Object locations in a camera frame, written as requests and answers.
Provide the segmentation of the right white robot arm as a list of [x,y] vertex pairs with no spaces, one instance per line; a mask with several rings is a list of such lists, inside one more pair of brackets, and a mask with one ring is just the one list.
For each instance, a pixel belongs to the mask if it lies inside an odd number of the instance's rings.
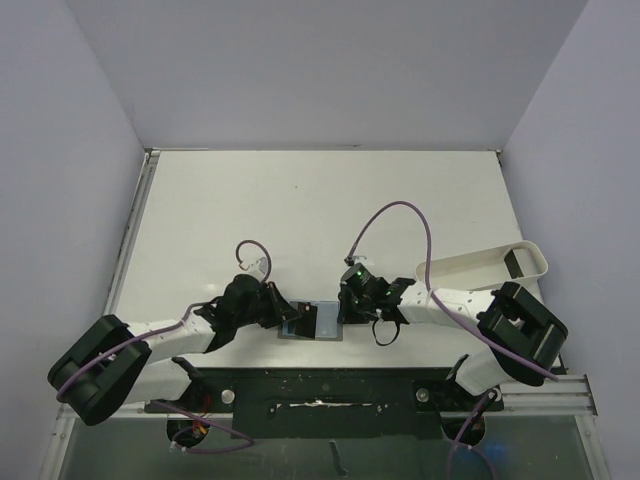
[[568,337],[561,320],[511,281],[493,290],[432,288],[403,277],[388,282],[355,263],[341,277],[339,302],[345,323],[458,328],[485,344],[462,355],[445,384],[446,399],[459,409],[508,381],[539,387],[556,380],[552,368]]

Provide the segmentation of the grey card holder wallet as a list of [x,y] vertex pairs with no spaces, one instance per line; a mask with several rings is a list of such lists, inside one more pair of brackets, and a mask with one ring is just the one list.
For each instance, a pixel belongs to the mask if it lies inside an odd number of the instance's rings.
[[[293,301],[292,306],[297,309],[297,304],[303,301]],[[296,337],[292,333],[292,323],[287,322],[279,327],[278,337],[284,340],[314,340],[314,341],[341,341],[343,339],[343,326],[338,322],[339,303],[334,301],[308,301],[318,307],[316,338],[306,339]]]

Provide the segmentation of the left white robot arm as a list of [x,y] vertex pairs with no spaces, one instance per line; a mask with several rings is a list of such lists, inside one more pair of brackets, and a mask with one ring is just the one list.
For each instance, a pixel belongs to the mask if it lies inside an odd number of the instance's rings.
[[270,329],[301,317],[274,283],[239,274],[221,295],[189,305],[177,320],[100,317],[54,363],[47,380],[57,401],[88,426],[136,402],[169,400],[190,411],[202,402],[204,387],[187,355],[217,351],[243,327]]

